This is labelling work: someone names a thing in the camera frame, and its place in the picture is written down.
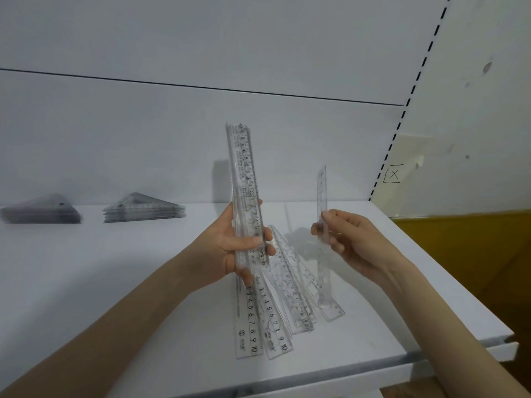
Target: forearm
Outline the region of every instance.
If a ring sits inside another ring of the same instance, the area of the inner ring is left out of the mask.
[[[384,287],[452,397],[529,397],[405,259]]]
[[[0,393],[8,397],[103,397],[164,319],[188,295],[168,261],[76,338]]]

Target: right hand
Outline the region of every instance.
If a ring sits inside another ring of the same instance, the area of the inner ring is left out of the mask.
[[[395,271],[408,263],[387,238],[362,215],[329,210],[322,213],[328,225],[332,250],[364,277],[385,287]],[[322,239],[322,223],[312,225],[312,234]]]

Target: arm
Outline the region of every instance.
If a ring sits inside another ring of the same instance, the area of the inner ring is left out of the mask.
[[[258,238],[233,236],[232,204],[198,238],[158,268],[72,341],[30,369],[0,398],[41,396],[103,397],[138,350],[191,292],[236,272],[246,285],[247,268],[235,264],[234,250],[257,247]],[[271,240],[265,229],[266,240]],[[268,245],[268,253],[275,249]]]
[[[336,210],[322,216],[332,249],[391,299],[450,396],[531,397],[367,218]],[[319,224],[312,233],[322,235]]]

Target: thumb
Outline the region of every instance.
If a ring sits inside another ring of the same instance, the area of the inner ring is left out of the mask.
[[[231,252],[234,250],[249,250],[260,246],[262,243],[262,238],[258,236],[227,236],[221,242],[221,247],[226,252]]]
[[[343,218],[334,215],[333,212],[323,211],[322,213],[323,220],[328,225],[329,230],[335,233],[341,233],[343,236],[347,237],[350,241],[359,241],[362,237],[362,233],[358,227],[355,227],[353,224],[345,221]]]

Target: left hand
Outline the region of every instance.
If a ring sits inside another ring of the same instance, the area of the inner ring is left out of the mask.
[[[262,244],[260,237],[236,237],[232,226],[233,205],[230,203],[212,225],[207,227],[188,247],[174,259],[178,271],[186,282],[186,288],[193,292],[219,281],[225,275],[235,272],[246,286],[253,282],[253,275],[246,267],[238,267],[235,250],[249,250]],[[273,240],[268,227],[264,228],[267,241]],[[276,254],[275,247],[266,244],[267,253]]]

